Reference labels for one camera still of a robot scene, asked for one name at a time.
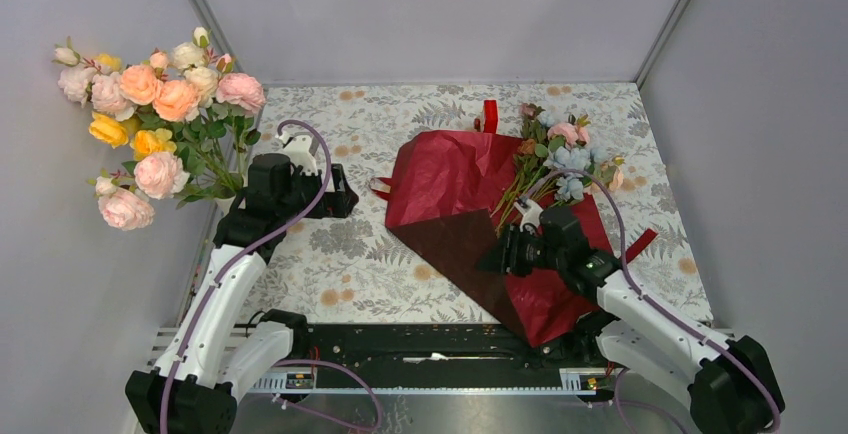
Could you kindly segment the brown and red wrapping paper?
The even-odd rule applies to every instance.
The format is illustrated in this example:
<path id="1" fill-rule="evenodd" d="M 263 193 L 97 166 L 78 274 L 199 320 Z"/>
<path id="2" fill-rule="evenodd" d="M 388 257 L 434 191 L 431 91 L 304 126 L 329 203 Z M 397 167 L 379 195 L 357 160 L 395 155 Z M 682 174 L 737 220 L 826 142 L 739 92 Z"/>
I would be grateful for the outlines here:
<path id="1" fill-rule="evenodd" d="M 553 270 L 520 278 L 476 269 L 496 243 L 496 206 L 515 178 L 516 137 L 436 130 L 398 151 L 386 228 L 504 327 L 538 347 L 598 311 Z"/>

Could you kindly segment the brown paper bouquet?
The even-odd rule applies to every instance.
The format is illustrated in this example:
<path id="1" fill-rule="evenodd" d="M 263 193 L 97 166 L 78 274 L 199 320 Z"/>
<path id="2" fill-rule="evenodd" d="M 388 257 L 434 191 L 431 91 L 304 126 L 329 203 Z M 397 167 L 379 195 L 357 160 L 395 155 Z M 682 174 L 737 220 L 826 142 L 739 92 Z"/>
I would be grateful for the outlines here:
<path id="1" fill-rule="evenodd" d="M 624 159 L 591 140 L 586 114 L 556 116 L 532 103 L 522 104 L 520 114 L 522 142 L 512 156 L 515 178 L 496 204 L 497 231 L 517 217 L 514 203 L 531 188 L 538 203 L 551 197 L 556 204 L 574 205 L 598 189 L 593 178 L 610 191 L 620 187 Z"/>

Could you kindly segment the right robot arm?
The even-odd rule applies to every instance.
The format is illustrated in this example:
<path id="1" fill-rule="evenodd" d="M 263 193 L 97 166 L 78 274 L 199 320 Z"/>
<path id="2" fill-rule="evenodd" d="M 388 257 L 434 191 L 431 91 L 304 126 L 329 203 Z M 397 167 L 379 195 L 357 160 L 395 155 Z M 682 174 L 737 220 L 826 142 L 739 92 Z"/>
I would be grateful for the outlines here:
<path id="1" fill-rule="evenodd" d="M 625 261 L 591 247 L 570 208 L 518 206 L 521 221 L 477 266 L 512 277 L 554 270 L 571 292 L 595 303 L 601 326 L 575 336 L 579 361 L 597 366 L 607 359 L 640 375 L 687 407 L 704 433 L 778 430 L 785 402 L 759 342 L 731 338 L 654 298 Z"/>

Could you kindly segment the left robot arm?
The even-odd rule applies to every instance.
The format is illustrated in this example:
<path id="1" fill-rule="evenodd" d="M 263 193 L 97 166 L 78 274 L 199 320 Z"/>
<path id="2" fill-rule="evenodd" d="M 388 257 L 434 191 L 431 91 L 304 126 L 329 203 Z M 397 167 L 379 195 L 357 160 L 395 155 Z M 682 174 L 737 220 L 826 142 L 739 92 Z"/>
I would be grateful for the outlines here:
<path id="1" fill-rule="evenodd" d="M 146 433 L 227 433 L 239 402 L 281 360 L 309 355 L 306 319 L 268 314 L 231 355 L 225 347 L 238 312 L 287 230 L 303 218 L 346 218 L 359 197 L 344 168 L 318 169 L 312 157 L 263 154 L 220 220 L 201 291 L 168 348 L 125 393 Z"/>

